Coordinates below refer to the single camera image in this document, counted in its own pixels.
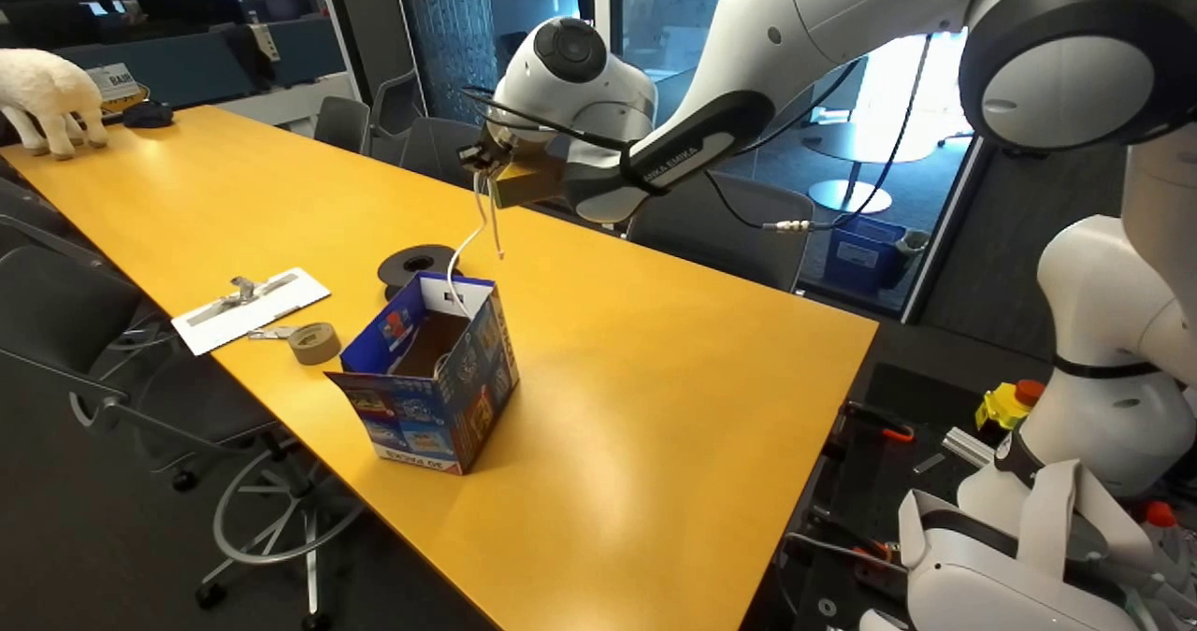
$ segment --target white plush toy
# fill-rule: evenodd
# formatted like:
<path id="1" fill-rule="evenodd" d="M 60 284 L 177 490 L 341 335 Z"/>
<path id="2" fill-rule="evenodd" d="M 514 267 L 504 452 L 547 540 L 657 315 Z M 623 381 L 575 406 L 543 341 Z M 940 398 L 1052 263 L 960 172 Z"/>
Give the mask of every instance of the white plush toy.
<path id="1" fill-rule="evenodd" d="M 87 125 L 91 146 L 108 145 L 99 103 L 99 87 L 72 61 L 41 49 L 0 49 L 0 113 L 31 153 L 53 152 L 55 159 L 74 157 L 74 145 L 83 145 L 84 132 L 72 113 Z M 34 128 L 29 115 L 42 125 L 45 138 Z"/>

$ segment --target black tape roll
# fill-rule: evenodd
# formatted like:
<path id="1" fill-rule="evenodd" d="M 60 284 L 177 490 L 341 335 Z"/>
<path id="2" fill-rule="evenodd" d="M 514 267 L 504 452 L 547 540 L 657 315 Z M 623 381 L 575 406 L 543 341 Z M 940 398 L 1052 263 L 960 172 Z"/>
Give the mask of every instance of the black tape roll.
<path id="1" fill-rule="evenodd" d="M 387 285 L 387 301 L 399 295 L 417 272 L 448 273 L 449 260 L 452 260 L 452 248 L 446 245 L 415 245 L 394 253 L 378 266 L 378 280 Z M 452 273 L 461 275 L 461 269 Z"/>

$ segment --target red cap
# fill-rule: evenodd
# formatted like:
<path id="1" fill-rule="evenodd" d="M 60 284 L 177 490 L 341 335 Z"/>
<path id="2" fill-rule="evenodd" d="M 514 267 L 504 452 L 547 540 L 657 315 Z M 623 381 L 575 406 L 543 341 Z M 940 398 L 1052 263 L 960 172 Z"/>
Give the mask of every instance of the red cap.
<path id="1" fill-rule="evenodd" d="M 1039 398 L 1043 398 L 1044 388 L 1045 386 L 1038 381 L 1023 378 L 1014 384 L 1014 399 L 1022 406 L 1033 407 L 1039 404 Z"/>
<path id="2" fill-rule="evenodd" d="M 1157 528 L 1172 528 L 1177 524 L 1177 517 L 1172 515 L 1172 508 L 1162 500 L 1147 503 L 1147 522 Z"/>

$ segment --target chair wheel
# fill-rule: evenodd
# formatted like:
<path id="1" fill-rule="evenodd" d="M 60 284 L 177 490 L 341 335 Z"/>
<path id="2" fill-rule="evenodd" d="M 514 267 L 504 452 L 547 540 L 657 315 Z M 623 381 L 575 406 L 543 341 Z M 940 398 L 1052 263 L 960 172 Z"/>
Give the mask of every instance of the chair wheel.
<path id="1" fill-rule="evenodd" d="M 181 469 L 175 473 L 174 478 L 171 478 L 170 487 L 180 493 L 186 493 L 192 489 L 195 489 L 198 483 L 200 483 L 200 480 L 195 478 L 195 474 L 186 469 Z"/>
<path id="2" fill-rule="evenodd" d="M 202 609 L 213 609 L 225 597 L 225 589 L 218 582 L 200 584 L 195 590 L 195 602 Z"/>
<path id="3" fill-rule="evenodd" d="M 317 612 L 316 614 L 305 614 L 299 627 L 303 631 L 328 631 L 333 627 L 333 623 L 327 614 Z"/>

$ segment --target blue box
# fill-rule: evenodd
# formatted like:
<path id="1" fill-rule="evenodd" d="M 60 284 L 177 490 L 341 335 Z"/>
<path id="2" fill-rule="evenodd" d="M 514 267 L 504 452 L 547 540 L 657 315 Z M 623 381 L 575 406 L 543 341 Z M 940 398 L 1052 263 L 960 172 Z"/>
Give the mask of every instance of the blue box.
<path id="1" fill-rule="evenodd" d="M 493 281 L 420 272 L 324 372 L 350 399 L 375 453 L 464 474 L 519 371 Z"/>
<path id="2" fill-rule="evenodd" d="M 870 295 L 898 285 L 906 260 L 895 243 L 904 236 L 905 227 L 861 216 L 851 218 L 831 232 L 824 280 Z"/>

